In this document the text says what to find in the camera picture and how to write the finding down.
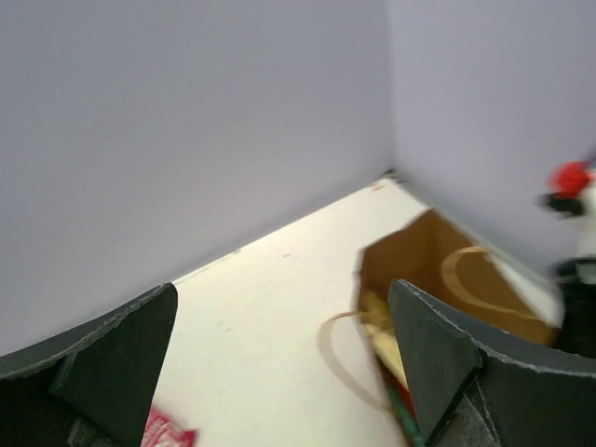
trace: paper bag handle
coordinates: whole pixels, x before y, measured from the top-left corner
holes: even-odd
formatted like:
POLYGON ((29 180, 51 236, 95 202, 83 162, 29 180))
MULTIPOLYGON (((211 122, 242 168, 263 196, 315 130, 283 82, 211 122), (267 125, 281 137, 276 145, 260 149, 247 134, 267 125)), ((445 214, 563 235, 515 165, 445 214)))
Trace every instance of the paper bag handle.
POLYGON ((486 250, 484 247, 473 246, 464 247, 463 249, 459 249, 450 253, 440 264, 440 275, 442 276, 445 285, 457 298, 465 303, 468 303, 469 305, 475 305, 476 307, 486 310, 493 310, 494 312, 499 312, 501 314, 514 315, 515 317, 521 319, 538 320, 539 318, 536 315, 520 312, 519 310, 515 309, 508 309, 506 307, 501 307, 500 305, 492 305, 490 303, 484 302, 483 300, 479 300, 464 287, 459 280, 459 276, 457 275, 457 264, 464 255, 473 253, 486 254, 487 252, 488 250, 486 250))

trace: wall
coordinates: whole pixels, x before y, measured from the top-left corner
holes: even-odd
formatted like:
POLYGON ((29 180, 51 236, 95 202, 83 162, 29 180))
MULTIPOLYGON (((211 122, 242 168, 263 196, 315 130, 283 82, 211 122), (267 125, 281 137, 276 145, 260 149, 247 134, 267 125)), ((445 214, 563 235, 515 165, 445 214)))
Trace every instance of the wall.
POLYGON ((535 205, 596 142, 596 3, 390 0, 396 164, 537 272, 576 231, 535 205))
POLYGON ((389 169, 385 14, 381 0, 0 6, 0 355, 389 169))

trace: table surface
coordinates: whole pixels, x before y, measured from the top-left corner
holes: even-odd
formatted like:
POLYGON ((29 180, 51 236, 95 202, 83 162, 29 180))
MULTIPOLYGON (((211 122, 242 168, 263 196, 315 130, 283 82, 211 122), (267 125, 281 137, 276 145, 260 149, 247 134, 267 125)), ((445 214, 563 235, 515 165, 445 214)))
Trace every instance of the table surface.
MULTIPOLYGON (((381 180, 181 278, 156 403, 200 429, 201 447, 406 445, 389 416, 332 375, 316 335, 351 310, 359 251, 425 209, 381 180)), ((557 298, 497 263, 538 315, 560 320, 557 298)), ((382 397, 354 321, 336 324, 333 345, 382 397)))

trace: green item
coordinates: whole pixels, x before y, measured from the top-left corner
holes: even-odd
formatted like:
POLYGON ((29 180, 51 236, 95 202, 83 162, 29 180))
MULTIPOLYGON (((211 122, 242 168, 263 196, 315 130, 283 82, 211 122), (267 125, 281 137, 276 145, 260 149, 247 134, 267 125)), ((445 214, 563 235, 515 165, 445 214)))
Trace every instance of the green item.
POLYGON ((405 402, 401 399, 399 391, 393 386, 388 386, 387 393, 389 395, 391 407, 395 410, 401 426, 412 445, 414 447, 425 447, 425 443, 420 436, 418 424, 410 413, 410 410, 408 410, 405 402))

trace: brown paper bag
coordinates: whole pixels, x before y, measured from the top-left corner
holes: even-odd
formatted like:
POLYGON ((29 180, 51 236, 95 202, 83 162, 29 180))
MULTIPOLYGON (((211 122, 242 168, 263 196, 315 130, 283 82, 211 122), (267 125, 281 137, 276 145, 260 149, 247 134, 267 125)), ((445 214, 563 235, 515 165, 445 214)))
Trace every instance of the brown paper bag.
POLYGON ((358 309, 367 291, 387 298, 393 279, 405 279, 462 312, 526 340, 548 345, 556 330, 535 316, 481 252, 465 253, 472 241, 429 210, 406 228, 364 250, 359 271, 358 309), (459 293, 441 274, 450 269, 459 293))

